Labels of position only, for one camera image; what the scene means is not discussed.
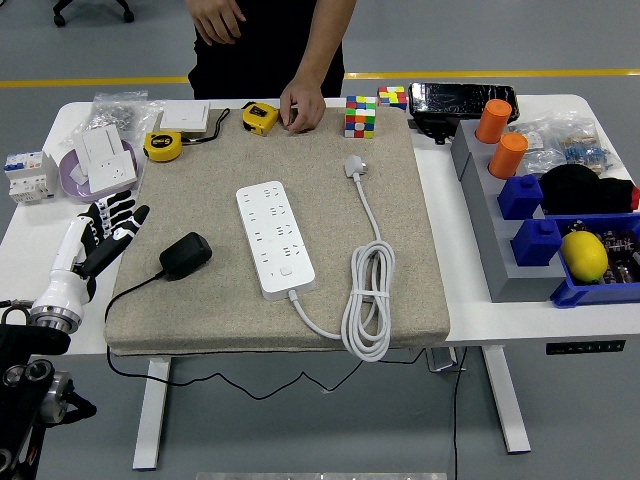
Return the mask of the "person's left hand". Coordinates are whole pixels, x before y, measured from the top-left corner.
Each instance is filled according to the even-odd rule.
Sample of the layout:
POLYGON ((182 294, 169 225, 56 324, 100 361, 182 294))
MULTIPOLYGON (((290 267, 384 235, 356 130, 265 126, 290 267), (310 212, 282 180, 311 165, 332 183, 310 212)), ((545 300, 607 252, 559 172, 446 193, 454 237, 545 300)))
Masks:
POLYGON ((290 133, 315 129, 325 109, 321 85, 312 79, 294 78, 280 96, 280 117, 290 133))

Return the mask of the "person's right hand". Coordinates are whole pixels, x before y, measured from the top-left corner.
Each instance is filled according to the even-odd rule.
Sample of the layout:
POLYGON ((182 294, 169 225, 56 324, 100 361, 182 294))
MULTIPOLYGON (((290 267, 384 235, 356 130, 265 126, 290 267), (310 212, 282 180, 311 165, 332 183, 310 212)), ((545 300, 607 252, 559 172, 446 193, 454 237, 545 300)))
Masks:
POLYGON ((246 21, 240 6, 232 0, 189 0, 186 2, 197 33, 207 45, 233 45, 241 37, 246 21))

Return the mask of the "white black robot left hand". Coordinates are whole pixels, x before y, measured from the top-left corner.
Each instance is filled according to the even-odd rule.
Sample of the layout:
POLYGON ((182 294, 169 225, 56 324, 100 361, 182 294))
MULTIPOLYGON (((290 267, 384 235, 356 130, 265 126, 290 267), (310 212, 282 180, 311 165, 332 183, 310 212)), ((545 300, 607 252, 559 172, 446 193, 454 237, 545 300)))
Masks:
POLYGON ((90 284, 128 248, 149 212, 126 191, 103 197, 78 214, 55 255, 49 286, 33 303, 31 321, 80 321, 94 295, 90 284))

